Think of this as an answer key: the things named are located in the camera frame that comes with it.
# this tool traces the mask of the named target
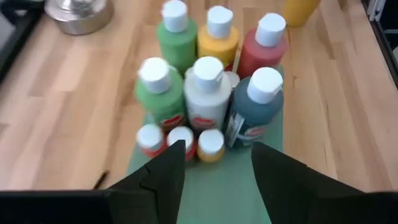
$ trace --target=acrylic paint bottle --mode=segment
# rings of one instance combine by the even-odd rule
[[[320,2],[321,0],[286,0],[283,15],[287,25],[304,25]]]
[[[251,147],[262,140],[267,125],[283,107],[282,85],[282,76],[273,68],[259,68],[238,84],[225,134],[228,148]]]
[[[167,136],[167,145],[171,146],[178,140],[185,140],[186,160],[189,161],[193,159],[197,151],[198,144],[193,137],[192,130],[185,126],[174,128]]]
[[[165,134],[156,124],[146,124],[136,134],[136,141],[143,153],[151,158],[167,149]]]
[[[218,129],[202,132],[198,140],[197,154],[203,162],[216,162],[224,153],[224,136]]]
[[[164,131],[185,122],[182,78],[162,58],[144,60],[136,81],[135,94],[151,122]]]
[[[162,56],[183,75],[197,59],[197,25],[188,17],[187,5],[178,0],[163,5],[162,17],[157,26]]]
[[[267,13],[257,29],[247,32],[242,45],[237,74],[241,79],[251,76],[258,68],[277,68],[287,50],[283,37],[285,19],[276,13]]]
[[[207,24],[198,31],[198,57],[216,57],[226,71],[232,70],[239,42],[239,32],[232,26],[232,20],[232,11],[214,6],[207,12]]]
[[[231,95],[231,82],[215,57],[199,58],[184,83],[188,118],[195,132],[221,129]]]

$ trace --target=red label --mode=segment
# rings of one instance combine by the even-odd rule
[[[250,137],[257,137],[257,136],[262,136],[266,131],[265,126],[258,126],[254,128],[249,128],[244,132],[245,136],[250,136]]]
[[[216,121],[209,118],[202,118],[201,116],[195,115],[192,118],[192,123],[194,126],[199,128],[214,128],[216,126]]]
[[[185,118],[182,114],[176,114],[172,118],[167,118],[163,120],[163,128],[165,129],[171,129],[174,128],[178,125],[183,124],[185,121]]]
[[[229,64],[225,67],[224,71],[232,71],[232,68],[233,68],[233,67],[234,67],[234,60],[232,60],[232,62],[229,63]]]

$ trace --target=wood grain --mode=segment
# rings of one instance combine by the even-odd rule
[[[216,4],[244,33],[280,0],[186,0],[203,25]],[[161,56],[162,0],[114,0],[94,34],[62,34],[45,17],[0,89],[0,189],[90,189],[123,178],[141,127],[136,70]],[[288,28],[285,152],[361,190],[398,189],[398,92],[359,0],[322,1]]]

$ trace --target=white paint bottle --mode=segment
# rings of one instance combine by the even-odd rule
[[[187,71],[184,94],[188,117],[195,131],[221,129],[231,95],[231,82],[223,63],[215,57],[199,58]]]

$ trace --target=white bottle cap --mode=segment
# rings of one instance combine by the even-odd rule
[[[267,13],[259,21],[256,31],[257,43],[265,47],[275,47],[278,45],[286,28],[285,19],[276,13]]]
[[[207,12],[207,33],[216,39],[228,38],[233,17],[234,13],[223,6],[212,7]]]
[[[206,130],[200,134],[198,145],[204,154],[215,155],[224,146],[224,136],[218,129]]]
[[[231,82],[232,85],[232,89],[234,90],[236,88],[236,86],[239,84],[239,82],[241,81],[241,78],[239,77],[238,74],[234,73],[234,72],[225,72],[225,74],[227,74],[229,81]]]
[[[223,78],[223,63],[215,57],[201,57],[193,64],[195,85],[204,93],[212,93],[220,88]]]
[[[144,60],[138,75],[149,92],[159,94],[172,85],[169,71],[170,67],[164,59],[153,57]]]
[[[191,129],[185,126],[178,126],[174,128],[167,136],[167,145],[171,146],[178,140],[185,140],[186,153],[191,151],[193,144],[193,133]]]
[[[138,130],[136,140],[139,147],[158,151],[163,145],[163,132],[158,125],[147,124]]]
[[[277,70],[273,68],[259,68],[250,78],[248,96],[256,103],[269,103],[282,90],[283,82],[282,76]]]
[[[164,26],[170,32],[182,32],[188,28],[188,8],[184,2],[167,1],[163,4],[162,16]]]

